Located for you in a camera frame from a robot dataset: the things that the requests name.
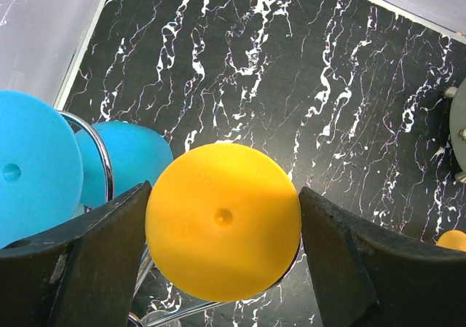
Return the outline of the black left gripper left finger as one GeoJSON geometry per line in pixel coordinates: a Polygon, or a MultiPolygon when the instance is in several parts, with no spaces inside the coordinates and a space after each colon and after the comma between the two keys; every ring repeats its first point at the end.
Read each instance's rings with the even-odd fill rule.
{"type": "Polygon", "coordinates": [[[126,326],[149,182],[1,249],[2,326],[126,326]]]}

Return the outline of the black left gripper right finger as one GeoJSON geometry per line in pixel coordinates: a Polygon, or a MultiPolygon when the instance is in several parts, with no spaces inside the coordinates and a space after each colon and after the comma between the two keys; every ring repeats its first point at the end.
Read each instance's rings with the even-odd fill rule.
{"type": "Polygon", "coordinates": [[[400,235],[304,187],[302,240],[324,326],[464,326],[465,253],[400,235]]]}

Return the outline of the yellow wine glass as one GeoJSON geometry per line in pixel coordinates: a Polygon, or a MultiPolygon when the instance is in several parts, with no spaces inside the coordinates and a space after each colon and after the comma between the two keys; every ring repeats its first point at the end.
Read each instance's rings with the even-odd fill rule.
{"type": "Polygon", "coordinates": [[[211,143],[175,159],[155,183],[146,239],[159,271],[198,299],[233,302],[274,286],[299,249],[295,186],[270,157],[211,143]]]}
{"type": "Polygon", "coordinates": [[[457,229],[446,231],[439,237],[437,246],[465,252],[466,234],[457,229]]]}

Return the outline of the clear wine glass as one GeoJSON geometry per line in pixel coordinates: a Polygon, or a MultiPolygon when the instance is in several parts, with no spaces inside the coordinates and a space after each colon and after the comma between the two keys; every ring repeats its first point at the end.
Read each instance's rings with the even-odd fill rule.
{"type": "MultiPolygon", "coordinates": [[[[169,312],[167,310],[155,310],[152,312],[149,312],[145,316],[141,318],[141,322],[145,325],[148,326],[150,323],[155,323],[155,322],[160,322],[167,316],[172,315],[172,312],[169,312]]],[[[167,322],[163,324],[165,327],[181,327],[182,324],[180,320],[172,320],[170,322],[167,322]]]]}

